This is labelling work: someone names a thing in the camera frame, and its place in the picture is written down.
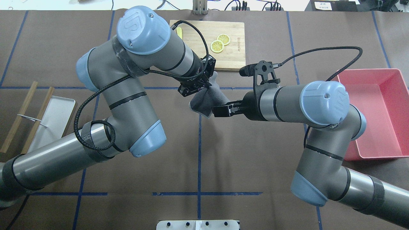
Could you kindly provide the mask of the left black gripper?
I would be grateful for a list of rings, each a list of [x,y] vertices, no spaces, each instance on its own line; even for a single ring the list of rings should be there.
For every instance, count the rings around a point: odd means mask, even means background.
[[[182,96],[184,97],[190,96],[194,93],[199,92],[203,88],[208,88],[209,86],[212,85],[211,83],[209,83],[209,79],[210,77],[213,76],[216,59],[212,56],[209,56],[207,61],[208,61],[208,64],[202,74],[194,78],[192,81],[180,83],[180,86],[178,87],[178,92]]]

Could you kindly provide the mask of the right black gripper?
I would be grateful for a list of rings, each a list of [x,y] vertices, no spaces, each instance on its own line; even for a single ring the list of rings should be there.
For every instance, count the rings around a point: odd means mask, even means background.
[[[247,119],[252,119],[253,102],[251,100],[237,100],[229,104],[214,106],[214,117],[231,117],[244,114]]]

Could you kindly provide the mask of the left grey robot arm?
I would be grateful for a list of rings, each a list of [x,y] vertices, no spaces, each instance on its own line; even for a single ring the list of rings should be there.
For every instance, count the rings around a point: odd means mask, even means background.
[[[76,63],[76,74],[92,91],[73,117],[73,132],[1,164],[1,209],[46,186],[130,151],[135,157],[160,148],[165,130],[141,81],[148,74],[169,77],[190,96],[213,84],[215,59],[203,41],[199,57],[169,23],[147,6],[127,9],[108,41]]]

